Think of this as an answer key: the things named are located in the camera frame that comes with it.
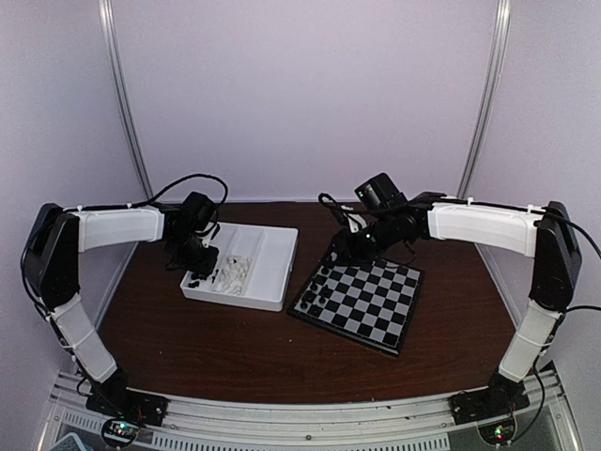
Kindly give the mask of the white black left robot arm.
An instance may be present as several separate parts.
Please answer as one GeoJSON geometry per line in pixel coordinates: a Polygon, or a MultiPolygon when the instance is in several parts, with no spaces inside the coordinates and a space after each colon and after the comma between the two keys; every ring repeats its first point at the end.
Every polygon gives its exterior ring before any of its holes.
{"type": "Polygon", "coordinates": [[[219,210],[219,203],[198,192],[180,203],[148,200],[73,208],[46,203],[40,208],[21,256],[24,288],[113,416],[129,415],[135,398],[127,390],[124,370],[89,317],[83,300],[85,261],[105,248],[161,242],[168,268],[206,277],[219,255],[206,242],[219,210]]]}

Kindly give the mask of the black chess piece pile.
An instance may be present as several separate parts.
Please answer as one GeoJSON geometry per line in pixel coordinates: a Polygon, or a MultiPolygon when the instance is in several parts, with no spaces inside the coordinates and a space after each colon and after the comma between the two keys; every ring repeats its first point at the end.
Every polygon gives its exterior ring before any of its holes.
{"type": "Polygon", "coordinates": [[[188,281],[186,282],[186,286],[188,288],[203,288],[203,289],[211,289],[212,285],[215,283],[217,279],[217,275],[219,270],[214,270],[211,274],[205,275],[200,272],[189,272],[187,274],[188,281]]]}

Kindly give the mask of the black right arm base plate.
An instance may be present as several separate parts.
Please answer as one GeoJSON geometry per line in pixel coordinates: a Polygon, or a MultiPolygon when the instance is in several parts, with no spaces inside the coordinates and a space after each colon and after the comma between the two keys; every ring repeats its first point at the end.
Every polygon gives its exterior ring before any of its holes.
{"type": "Polygon", "coordinates": [[[449,397],[449,405],[457,426],[509,415],[531,405],[525,393],[511,398],[494,397],[491,389],[460,392],[449,397]]]}

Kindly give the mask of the blue plastic basket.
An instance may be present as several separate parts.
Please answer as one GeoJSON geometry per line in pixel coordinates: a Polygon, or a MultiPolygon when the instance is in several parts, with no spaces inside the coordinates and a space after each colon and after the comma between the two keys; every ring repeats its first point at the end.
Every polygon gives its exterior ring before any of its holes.
{"type": "Polygon", "coordinates": [[[91,447],[85,444],[75,433],[69,433],[58,440],[49,451],[90,451],[91,447]]]}

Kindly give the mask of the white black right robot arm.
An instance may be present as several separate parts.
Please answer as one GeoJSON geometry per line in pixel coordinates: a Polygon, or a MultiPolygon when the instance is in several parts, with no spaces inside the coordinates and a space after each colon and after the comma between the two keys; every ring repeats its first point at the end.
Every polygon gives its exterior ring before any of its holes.
{"type": "Polygon", "coordinates": [[[429,239],[466,241],[532,258],[526,312],[481,397],[487,413],[503,413],[516,401],[520,384],[575,294],[582,254],[565,205],[502,206],[436,192],[408,199],[385,173],[370,178],[355,194],[362,210],[325,193],[318,197],[342,227],[332,239],[339,262],[371,262],[399,242],[429,239]]]}

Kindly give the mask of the left round circuit board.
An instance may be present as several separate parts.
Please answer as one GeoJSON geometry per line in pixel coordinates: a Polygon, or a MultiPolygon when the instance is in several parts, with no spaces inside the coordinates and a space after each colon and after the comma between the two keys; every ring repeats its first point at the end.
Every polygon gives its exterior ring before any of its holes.
{"type": "Polygon", "coordinates": [[[140,432],[140,427],[120,418],[106,420],[100,429],[100,436],[110,446],[128,446],[132,444],[140,432]]]}

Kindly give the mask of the white chess piece pile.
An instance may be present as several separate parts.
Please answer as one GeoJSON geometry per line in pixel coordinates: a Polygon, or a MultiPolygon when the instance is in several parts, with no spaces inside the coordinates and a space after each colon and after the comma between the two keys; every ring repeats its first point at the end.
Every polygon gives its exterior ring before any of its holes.
{"type": "Polygon", "coordinates": [[[217,293],[239,296],[242,294],[252,259],[239,255],[229,255],[219,269],[213,290],[217,293]]]}

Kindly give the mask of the black silver chessboard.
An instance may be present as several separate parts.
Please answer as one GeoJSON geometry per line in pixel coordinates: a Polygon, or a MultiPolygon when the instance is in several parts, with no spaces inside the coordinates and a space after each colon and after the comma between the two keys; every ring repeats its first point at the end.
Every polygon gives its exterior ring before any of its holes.
{"type": "Polygon", "coordinates": [[[424,272],[388,258],[355,266],[330,266],[326,255],[304,283],[287,314],[342,336],[368,348],[397,357],[403,347],[409,324],[424,281],[424,272]],[[322,266],[330,269],[319,273],[322,266]],[[310,289],[312,282],[319,289],[310,289]],[[328,296],[321,294],[329,287],[328,296]],[[305,292],[314,292],[311,306],[322,308],[318,318],[301,310],[305,292]],[[327,298],[318,303],[319,296],[327,298]]]}

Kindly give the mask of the white compartment tray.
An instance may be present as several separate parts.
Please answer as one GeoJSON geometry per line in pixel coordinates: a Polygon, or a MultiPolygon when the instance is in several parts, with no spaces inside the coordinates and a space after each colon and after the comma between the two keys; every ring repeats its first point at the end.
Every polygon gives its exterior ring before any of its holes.
{"type": "Polygon", "coordinates": [[[187,272],[180,282],[185,298],[271,312],[283,310],[297,250],[294,227],[222,223],[210,244],[219,250],[205,280],[187,272]]]}

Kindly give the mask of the left aluminium frame post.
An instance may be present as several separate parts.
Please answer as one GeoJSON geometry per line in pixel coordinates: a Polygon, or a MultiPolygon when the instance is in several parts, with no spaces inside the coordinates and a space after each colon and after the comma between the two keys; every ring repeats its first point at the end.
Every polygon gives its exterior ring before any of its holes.
{"type": "Polygon", "coordinates": [[[154,195],[154,192],[151,187],[145,159],[140,147],[140,142],[131,110],[131,103],[127,92],[126,78],[118,47],[113,2],[110,0],[99,0],[98,7],[100,13],[100,27],[105,40],[116,92],[117,107],[128,149],[131,155],[134,173],[142,187],[145,198],[150,198],[154,195]]]}

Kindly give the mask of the aluminium front rail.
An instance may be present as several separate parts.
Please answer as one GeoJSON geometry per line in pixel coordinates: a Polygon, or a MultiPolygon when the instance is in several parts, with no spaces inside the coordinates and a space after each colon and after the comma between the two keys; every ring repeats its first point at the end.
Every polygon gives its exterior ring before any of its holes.
{"type": "Polygon", "coordinates": [[[525,381],[530,406],[459,424],[447,394],[334,404],[259,404],[167,397],[160,426],[130,450],[495,450],[494,425],[516,421],[512,450],[583,447],[555,369],[525,381]]]}

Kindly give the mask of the aluminium frame post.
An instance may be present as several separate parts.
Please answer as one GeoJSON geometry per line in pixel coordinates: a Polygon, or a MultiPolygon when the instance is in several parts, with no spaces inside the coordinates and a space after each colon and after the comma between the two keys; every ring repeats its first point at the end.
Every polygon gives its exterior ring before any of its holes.
{"type": "Polygon", "coordinates": [[[460,198],[466,198],[470,193],[470,186],[475,177],[477,164],[484,147],[485,136],[501,79],[507,41],[510,33],[511,13],[512,1],[499,0],[497,2],[497,12],[491,37],[484,87],[470,140],[467,159],[457,189],[457,196],[460,198]]]}
{"type": "Polygon", "coordinates": [[[118,47],[113,2],[110,0],[99,0],[98,7],[100,13],[100,27],[105,40],[116,92],[117,107],[128,149],[131,155],[134,173],[142,187],[145,198],[150,198],[154,195],[154,192],[151,187],[145,159],[140,147],[140,142],[131,110],[131,103],[127,92],[126,78],[118,47]]]}

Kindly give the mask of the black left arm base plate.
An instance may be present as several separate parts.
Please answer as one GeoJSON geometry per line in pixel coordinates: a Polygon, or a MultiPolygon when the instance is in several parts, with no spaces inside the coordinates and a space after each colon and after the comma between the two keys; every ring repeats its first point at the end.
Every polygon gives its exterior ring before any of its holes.
{"type": "Polygon", "coordinates": [[[126,407],[116,409],[100,395],[94,394],[86,401],[85,407],[92,412],[126,419],[130,423],[160,427],[166,415],[168,399],[158,395],[128,391],[126,407]]]}

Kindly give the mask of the round circuit board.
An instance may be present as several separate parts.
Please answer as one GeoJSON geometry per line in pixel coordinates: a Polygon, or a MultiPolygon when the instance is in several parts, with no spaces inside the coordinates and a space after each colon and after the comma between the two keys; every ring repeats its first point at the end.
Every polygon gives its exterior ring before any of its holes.
{"type": "Polygon", "coordinates": [[[513,420],[506,419],[478,427],[478,433],[484,443],[489,445],[504,445],[511,442],[516,435],[516,423],[513,420]]]}
{"type": "Polygon", "coordinates": [[[100,436],[110,446],[128,446],[132,444],[140,432],[140,427],[120,418],[106,420],[100,429],[100,436]]]}

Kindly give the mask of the right round circuit board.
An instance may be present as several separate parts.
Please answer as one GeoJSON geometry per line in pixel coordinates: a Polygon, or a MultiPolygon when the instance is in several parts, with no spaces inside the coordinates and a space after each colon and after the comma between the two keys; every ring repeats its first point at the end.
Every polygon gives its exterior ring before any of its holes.
{"type": "Polygon", "coordinates": [[[484,443],[489,445],[504,445],[511,442],[516,435],[516,423],[513,420],[506,419],[478,427],[478,433],[484,443]]]}

